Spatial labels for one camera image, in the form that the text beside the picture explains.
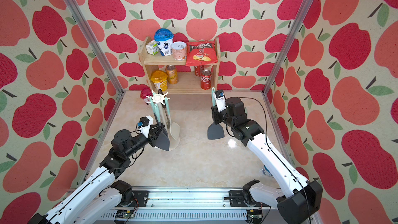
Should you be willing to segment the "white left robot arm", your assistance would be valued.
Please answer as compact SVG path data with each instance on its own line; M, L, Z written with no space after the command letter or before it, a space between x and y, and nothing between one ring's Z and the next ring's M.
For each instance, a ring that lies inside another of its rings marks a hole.
M46 214L36 213L30 224L93 224L104 213L119 204L135 201L132 186L119 176L130 166L130 158L146 145L169 148L170 142L162 138L163 124L138 123L138 135L131 131L118 131L111 141L112 148L89 179L70 196Z

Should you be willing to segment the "grey slotted spatula green handle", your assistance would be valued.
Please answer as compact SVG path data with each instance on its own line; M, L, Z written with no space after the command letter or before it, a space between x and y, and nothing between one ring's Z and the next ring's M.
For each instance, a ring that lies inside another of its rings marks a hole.
M215 91L216 89L212 87L211 89L211 99L212 99L212 106L217 109L217 103L215 98ZM209 140L218 140L224 138L224 130L220 124L215 124L214 122L208 127L207 129L207 138Z

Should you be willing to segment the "cream spoon green handle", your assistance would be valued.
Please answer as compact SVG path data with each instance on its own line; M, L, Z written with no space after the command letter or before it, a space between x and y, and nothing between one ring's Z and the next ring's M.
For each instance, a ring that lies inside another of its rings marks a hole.
M176 122L172 120L171 116L171 111L170 111L170 105L169 105L169 98L165 97L165 105L166 105L166 114L167 114L167 119L168 119L168 128L171 132L171 136L174 140L177 142L180 141L180 125L178 125Z

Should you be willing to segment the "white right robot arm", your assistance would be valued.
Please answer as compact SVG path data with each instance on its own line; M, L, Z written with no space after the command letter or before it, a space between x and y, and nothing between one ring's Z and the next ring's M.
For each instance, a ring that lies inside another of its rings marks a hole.
M288 224L310 221L319 211L323 193L317 181L309 181L295 169L275 148L266 130L247 117L244 103L239 97L226 98L222 90L212 92L212 119L207 137L217 140L225 132L249 148L272 174L279 187L272 188L252 180L243 186L244 203L255 207L265 204L279 211Z

